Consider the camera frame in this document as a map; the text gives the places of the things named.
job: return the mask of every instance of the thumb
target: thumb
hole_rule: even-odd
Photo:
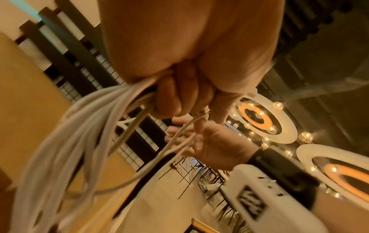
[[[242,96],[243,94],[216,91],[209,105],[211,119],[218,124],[223,124],[233,107],[233,103],[238,101]]]

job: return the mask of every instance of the cable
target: cable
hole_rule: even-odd
[[[184,142],[174,145],[185,129],[207,113],[199,113],[185,124],[162,151],[134,177],[115,187],[96,190],[103,174],[107,158],[130,137],[149,113],[155,108],[155,93],[138,97],[140,93],[172,71],[165,71],[145,78],[129,86],[114,86],[91,93],[76,102],[62,117],[56,129],[41,143],[23,173],[12,212],[11,233],[46,233],[58,224],[58,230],[69,226],[83,214],[93,200],[125,188],[145,176],[164,156],[177,152],[180,156],[194,141],[191,134]],[[128,128],[113,142],[119,119],[144,106],[143,110],[130,119]],[[82,192],[65,192],[73,171],[84,155],[84,182]],[[58,213],[63,199],[75,199],[72,208]],[[42,217],[34,226],[39,213]]]

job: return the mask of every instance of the white device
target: white device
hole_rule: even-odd
[[[252,165],[238,165],[226,184],[231,204],[255,233],[327,233],[324,224]]]

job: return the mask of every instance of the black wrist strap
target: black wrist strap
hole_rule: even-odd
[[[307,209],[312,208],[319,182],[289,159],[272,149],[258,150],[247,164],[276,180],[278,185]]]

